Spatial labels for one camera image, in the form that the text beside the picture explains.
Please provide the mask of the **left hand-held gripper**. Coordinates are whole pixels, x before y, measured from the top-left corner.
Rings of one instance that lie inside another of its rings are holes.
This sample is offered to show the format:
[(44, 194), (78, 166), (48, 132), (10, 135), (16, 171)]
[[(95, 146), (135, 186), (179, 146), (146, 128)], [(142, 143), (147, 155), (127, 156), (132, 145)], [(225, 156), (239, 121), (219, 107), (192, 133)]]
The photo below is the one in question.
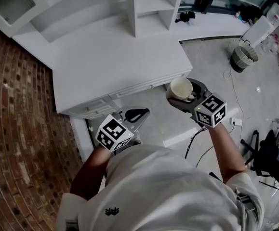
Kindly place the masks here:
[[(150, 115), (150, 110), (143, 106), (123, 106), (119, 109), (119, 114), (128, 110), (140, 110), (131, 111), (129, 115), (131, 130), (138, 130)], [(133, 137), (133, 132), (109, 114), (99, 126), (95, 139), (109, 151), (115, 151), (127, 145)]]

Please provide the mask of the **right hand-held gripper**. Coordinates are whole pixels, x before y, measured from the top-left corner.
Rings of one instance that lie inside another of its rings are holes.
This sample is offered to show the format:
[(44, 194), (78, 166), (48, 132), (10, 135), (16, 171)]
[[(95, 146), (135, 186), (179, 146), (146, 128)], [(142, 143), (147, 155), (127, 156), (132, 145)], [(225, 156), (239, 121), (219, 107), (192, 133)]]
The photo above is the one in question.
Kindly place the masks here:
[(183, 100), (168, 98), (168, 103), (180, 111), (191, 113), (196, 122), (214, 128), (226, 116), (226, 102), (215, 92), (211, 93), (202, 82), (192, 78), (187, 80), (193, 91), (183, 90)]

